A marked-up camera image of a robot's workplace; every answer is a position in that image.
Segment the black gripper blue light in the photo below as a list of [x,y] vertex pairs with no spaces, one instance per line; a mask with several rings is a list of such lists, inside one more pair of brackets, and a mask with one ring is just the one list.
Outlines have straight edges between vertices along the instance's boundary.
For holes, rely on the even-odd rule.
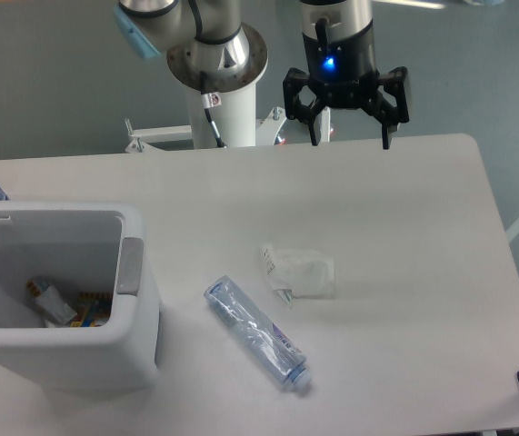
[[[332,22],[318,20],[315,37],[304,37],[308,73],[290,68],[283,80],[285,116],[308,127],[311,144],[317,146],[321,134],[315,120],[326,106],[334,109],[363,110],[381,125],[382,147],[389,150],[400,124],[410,121],[409,72],[398,66],[386,74],[376,68],[374,28],[333,39]],[[300,93],[307,87],[314,99],[303,104]]]

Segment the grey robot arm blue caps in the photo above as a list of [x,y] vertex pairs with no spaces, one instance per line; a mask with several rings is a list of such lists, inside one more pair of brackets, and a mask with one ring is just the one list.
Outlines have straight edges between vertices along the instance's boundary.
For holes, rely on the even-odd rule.
[[[164,55],[186,90],[194,146],[257,146],[256,84],[267,67],[264,38],[241,18],[238,1],[120,1],[115,20],[144,59]],[[375,64],[368,1],[303,1],[300,21],[307,69],[283,80],[284,118],[307,126],[326,108],[363,110],[381,125],[383,148],[409,122],[409,74],[381,74]]]

